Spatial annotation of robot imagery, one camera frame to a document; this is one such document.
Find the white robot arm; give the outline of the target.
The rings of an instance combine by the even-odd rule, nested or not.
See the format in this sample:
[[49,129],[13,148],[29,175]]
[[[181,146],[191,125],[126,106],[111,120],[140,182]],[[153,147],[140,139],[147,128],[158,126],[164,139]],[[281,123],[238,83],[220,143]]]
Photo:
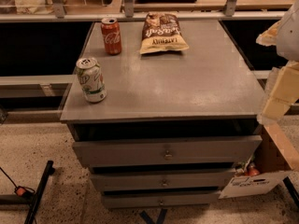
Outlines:
[[269,125],[280,120],[299,99],[299,1],[296,1],[280,21],[256,38],[262,46],[275,46],[277,55],[288,62],[273,68],[266,81],[264,97],[257,120]]

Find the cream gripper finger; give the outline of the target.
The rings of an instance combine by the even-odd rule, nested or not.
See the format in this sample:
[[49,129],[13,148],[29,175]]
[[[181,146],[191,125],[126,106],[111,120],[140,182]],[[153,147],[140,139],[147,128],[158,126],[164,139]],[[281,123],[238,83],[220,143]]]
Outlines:
[[277,21],[271,25],[266,31],[259,34],[256,38],[256,43],[262,46],[275,46],[277,43],[278,27],[280,26],[280,21]]
[[288,61],[273,68],[266,81],[264,97],[257,120],[262,125],[279,121],[299,99],[299,62]]

